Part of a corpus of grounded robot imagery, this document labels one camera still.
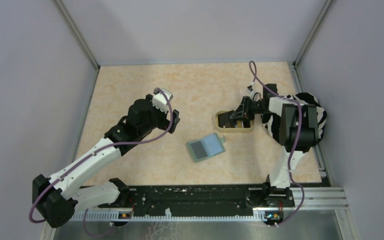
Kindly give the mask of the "green card holder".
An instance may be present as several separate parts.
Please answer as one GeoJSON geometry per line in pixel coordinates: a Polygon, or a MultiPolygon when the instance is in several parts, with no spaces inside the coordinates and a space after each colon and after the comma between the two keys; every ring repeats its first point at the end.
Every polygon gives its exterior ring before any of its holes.
{"type": "Polygon", "coordinates": [[[212,133],[212,134],[207,135],[207,136],[200,138],[198,140],[193,140],[193,141],[187,142],[186,147],[187,147],[187,150],[189,152],[189,155],[190,155],[192,161],[194,163],[199,163],[199,162],[202,162],[204,160],[213,158],[217,155],[224,153],[226,151],[226,149],[224,147],[225,141],[226,141],[226,137],[224,135],[222,137],[220,137],[217,133],[212,133]],[[202,158],[202,159],[197,159],[195,157],[194,153],[192,152],[191,143],[197,142],[197,141],[202,142],[202,144],[205,148],[205,151],[207,153],[207,157],[202,158]]]}

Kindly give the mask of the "thin card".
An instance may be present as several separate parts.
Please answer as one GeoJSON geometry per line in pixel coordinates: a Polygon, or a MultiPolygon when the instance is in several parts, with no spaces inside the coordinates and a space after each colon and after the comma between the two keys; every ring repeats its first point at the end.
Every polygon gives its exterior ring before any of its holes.
{"type": "Polygon", "coordinates": [[[208,156],[201,141],[192,142],[190,146],[191,146],[192,152],[194,153],[197,159],[203,159],[208,156]]]}

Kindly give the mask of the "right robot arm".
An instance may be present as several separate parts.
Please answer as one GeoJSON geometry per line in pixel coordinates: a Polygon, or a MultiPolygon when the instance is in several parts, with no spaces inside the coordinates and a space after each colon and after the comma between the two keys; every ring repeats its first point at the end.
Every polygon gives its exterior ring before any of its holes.
{"type": "Polygon", "coordinates": [[[261,199],[267,206],[275,206],[287,198],[291,176],[299,161],[319,142],[317,107],[301,104],[292,98],[279,96],[274,83],[263,85],[262,99],[242,98],[239,107],[229,116],[230,121],[251,121],[255,115],[272,114],[280,118],[276,126],[280,158],[267,176],[261,199]]]}

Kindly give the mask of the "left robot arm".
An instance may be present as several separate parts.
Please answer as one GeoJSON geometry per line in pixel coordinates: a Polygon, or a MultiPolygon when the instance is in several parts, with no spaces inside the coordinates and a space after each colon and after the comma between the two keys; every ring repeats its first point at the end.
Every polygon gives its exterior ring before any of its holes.
{"type": "Polygon", "coordinates": [[[172,99],[170,91],[156,88],[152,94],[135,100],[128,114],[80,158],[48,177],[36,176],[32,181],[29,221],[46,222],[55,229],[67,223],[75,213],[91,207],[113,203],[118,207],[126,206],[130,200],[129,188],[118,178],[98,186],[82,185],[134,147],[174,133],[180,118],[171,105],[172,99]]]}

